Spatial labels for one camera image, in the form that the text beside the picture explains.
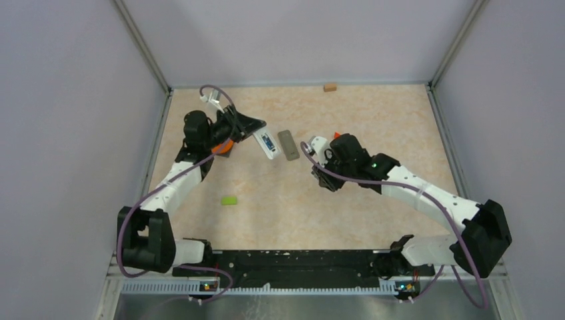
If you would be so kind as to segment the white remote control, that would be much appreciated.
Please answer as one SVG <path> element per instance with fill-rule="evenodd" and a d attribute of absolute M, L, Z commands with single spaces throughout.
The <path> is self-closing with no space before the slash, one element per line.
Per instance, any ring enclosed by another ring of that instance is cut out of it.
<path fill-rule="evenodd" d="M 300 155 L 296 143 L 293 139 L 292 133 L 287 129 L 277 133 L 281 143 L 282 150 L 287 161 L 297 160 Z"/>
<path fill-rule="evenodd" d="M 269 160 L 273 160 L 281 154 L 279 144 L 267 127 L 255 131 L 253 137 Z"/>

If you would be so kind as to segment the blue block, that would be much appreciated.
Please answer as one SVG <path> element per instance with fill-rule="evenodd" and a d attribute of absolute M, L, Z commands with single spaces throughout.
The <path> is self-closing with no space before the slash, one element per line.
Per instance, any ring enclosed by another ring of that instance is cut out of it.
<path fill-rule="evenodd" d="M 271 141 L 270 137 L 268 135 L 263 135 L 262 136 L 263 141 L 265 142 L 265 145 L 267 147 L 267 149 L 269 150 L 274 150 L 275 146 L 273 145 L 273 142 Z"/>

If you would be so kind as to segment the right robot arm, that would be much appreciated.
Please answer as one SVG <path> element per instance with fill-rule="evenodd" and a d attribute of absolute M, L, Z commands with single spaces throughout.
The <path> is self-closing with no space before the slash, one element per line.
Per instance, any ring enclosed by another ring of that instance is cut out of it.
<path fill-rule="evenodd" d="M 416 237 L 405 235 L 392 244 L 392 269 L 408 275 L 421 265 L 458 266 L 481 279 L 490 276 L 512 243 L 501 204 L 484 203 L 445 191 L 410 171 L 399 160 L 385 154 L 370 155 L 349 133 L 332 141 L 314 136 L 300 143 L 312 162 L 318 184 L 332 192 L 346 182 L 371 189 L 401 201 L 436 221 L 446 235 Z"/>

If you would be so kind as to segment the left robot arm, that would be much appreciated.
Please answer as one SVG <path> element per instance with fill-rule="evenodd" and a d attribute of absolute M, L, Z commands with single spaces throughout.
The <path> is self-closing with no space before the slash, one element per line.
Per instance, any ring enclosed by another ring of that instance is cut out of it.
<path fill-rule="evenodd" d="M 188 264 L 197 275 L 213 269 L 207 244 L 198 239 L 176 239 L 171 217 L 189 193 L 211 170 L 215 153 L 222 143 L 239 143 L 267 126 L 266 121 L 246 116 L 229 105 L 217 111 L 213 121 L 204 111 L 188 112 L 183 119 L 184 138 L 165 178 L 131 207 L 123 207 L 117 217 L 117 265 L 121 273 L 133 278 L 149 271 L 166 273 L 177 265 Z"/>

